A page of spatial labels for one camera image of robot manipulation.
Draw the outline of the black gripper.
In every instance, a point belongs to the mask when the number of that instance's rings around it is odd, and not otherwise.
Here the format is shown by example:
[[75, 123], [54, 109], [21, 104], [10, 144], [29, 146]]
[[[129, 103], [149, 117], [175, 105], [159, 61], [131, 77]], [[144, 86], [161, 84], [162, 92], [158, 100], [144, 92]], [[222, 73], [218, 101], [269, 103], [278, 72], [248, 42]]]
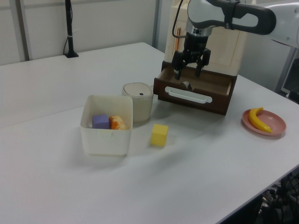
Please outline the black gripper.
[[174, 69], [175, 79], [179, 80], [186, 63], [196, 63], [195, 76], [199, 77], [204, 66], [209, 64], [211, 51], [206, 48], [208, 36], [198, 36], [186, 33], [184, 50], [175, 51], [171, 65]]

